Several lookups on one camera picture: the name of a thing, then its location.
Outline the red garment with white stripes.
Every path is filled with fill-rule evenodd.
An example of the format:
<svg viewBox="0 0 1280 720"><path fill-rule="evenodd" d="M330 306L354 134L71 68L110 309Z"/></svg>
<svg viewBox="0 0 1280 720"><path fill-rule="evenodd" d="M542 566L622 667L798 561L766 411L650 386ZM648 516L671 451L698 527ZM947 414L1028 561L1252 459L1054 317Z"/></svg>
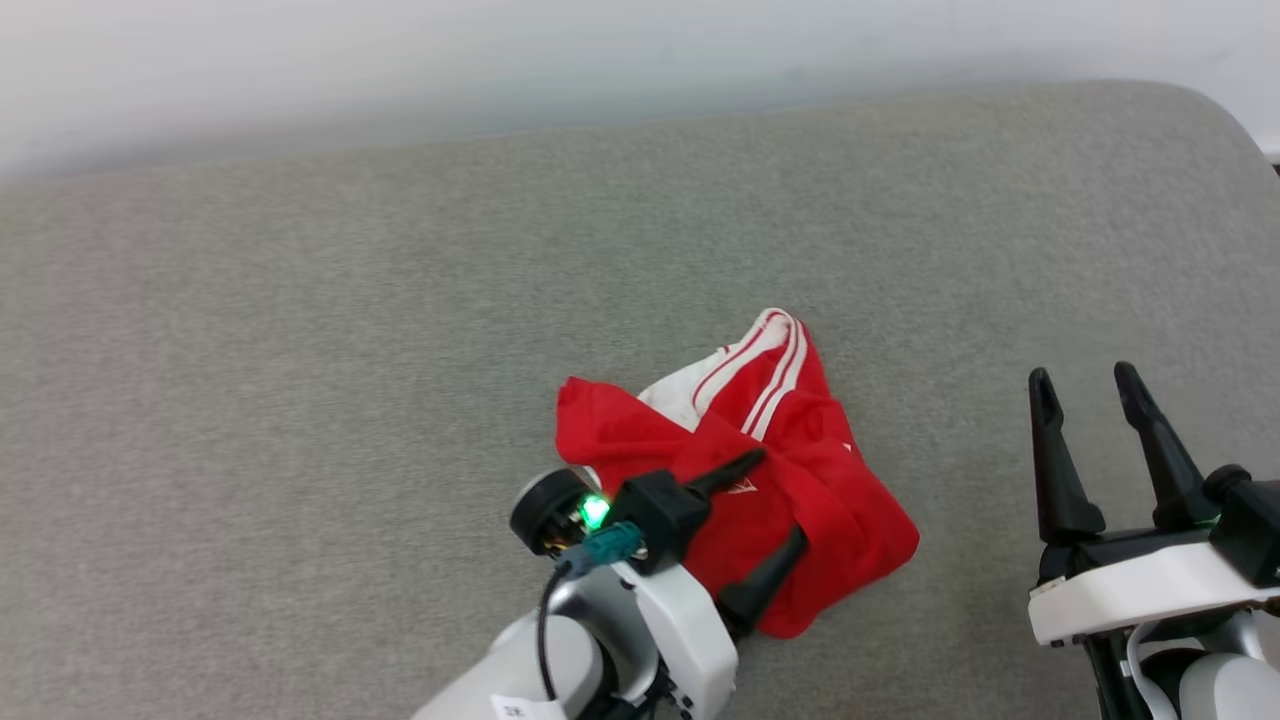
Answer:
<svg viewBox="0 0 1280 720"><path fill-rule="evenodd" d="M741 340L636 395L577 377L558 392L556 450L611 497L631 477L668 470L689 483L754 448L765 457L712 497L684 564L718 594L801 528L806 551L758 625L790 639L919 544L861 456L808 328L768 307Z"/></svg>

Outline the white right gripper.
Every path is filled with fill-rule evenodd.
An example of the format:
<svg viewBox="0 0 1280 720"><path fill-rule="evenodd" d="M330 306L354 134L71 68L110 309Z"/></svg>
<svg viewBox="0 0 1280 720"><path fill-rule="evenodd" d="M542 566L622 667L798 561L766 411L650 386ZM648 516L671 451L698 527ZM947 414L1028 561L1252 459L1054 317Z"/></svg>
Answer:
<svg viewBox="0 0 1280 720"><path fill-rule="evenodd" d="M1114 366L1126 423L1139 437L1155 492L1156 529L1103 533L1062 433L1065 414L1048 372L1028 377L1039 541L1028 618L1038 644L1061 646L1221 609L1280 600L1280 580L1256 580L1211 543L1217 505L1204 475L1137 368Z"/></svg>

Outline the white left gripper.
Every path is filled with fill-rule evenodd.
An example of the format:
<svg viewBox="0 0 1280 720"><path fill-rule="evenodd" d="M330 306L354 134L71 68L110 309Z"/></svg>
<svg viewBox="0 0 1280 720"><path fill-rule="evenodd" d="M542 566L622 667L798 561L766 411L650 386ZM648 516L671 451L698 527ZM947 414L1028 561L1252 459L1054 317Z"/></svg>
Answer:
<svg viewBox="0 0 1280 720"><path fill-rule="evenodd" d="M750 473L765 456L764 450L750 450L686 488L707 502L716 495L758 492ZM648 577L626 562L608 566L620 587L613 635L605 642L621 671L620 697L635 707L652 696L672 700L689 720L718 720L735 692L735 642L754 633L808 546L804 529L792 527L785 542L742 580L727 584L716 603L678 564Z"/></svg>

